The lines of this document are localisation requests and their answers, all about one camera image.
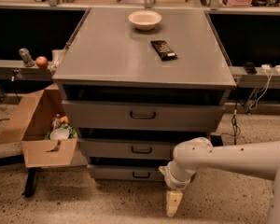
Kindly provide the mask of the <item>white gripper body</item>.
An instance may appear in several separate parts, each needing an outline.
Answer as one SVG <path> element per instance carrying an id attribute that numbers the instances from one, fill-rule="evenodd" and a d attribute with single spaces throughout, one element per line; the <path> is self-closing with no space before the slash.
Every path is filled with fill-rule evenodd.
<path id="1" fill-rule="evenodd" d="M 173 177 L 170 173 L 169 168 L 167 166 L 160 166 L 159 171 L 163 175 L 163 179 L 167 185 L 167 187 L 171 190 L 184 190 L 187 185 L 190 183 L 190 179 L 186 179 L 185 181 L 180 181 Z"/>

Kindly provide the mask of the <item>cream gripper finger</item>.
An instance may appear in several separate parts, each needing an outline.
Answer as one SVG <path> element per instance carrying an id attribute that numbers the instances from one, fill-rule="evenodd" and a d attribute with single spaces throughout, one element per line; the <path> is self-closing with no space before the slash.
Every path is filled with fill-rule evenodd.
<path id="1" fill-rule="evenodd" d="M 180 190 L 168 190 L 166 192 L 166 214 L 173 217 L 181 203 L 183 193 Z"/>

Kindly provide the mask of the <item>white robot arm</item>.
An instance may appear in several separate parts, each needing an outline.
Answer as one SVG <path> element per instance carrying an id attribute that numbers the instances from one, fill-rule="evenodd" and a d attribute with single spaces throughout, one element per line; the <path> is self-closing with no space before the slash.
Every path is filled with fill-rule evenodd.
<path id="1" fill-rule="evenodd" d="M 159 168 L 169 188 L 166 214 L 173 217 L 187 185 L 201 168 L 214 168 L 272 180 L 266 224 L 280 224 L 280 141 L 215 147 L 204 137 L 178 144 L 173 159 Z"/>

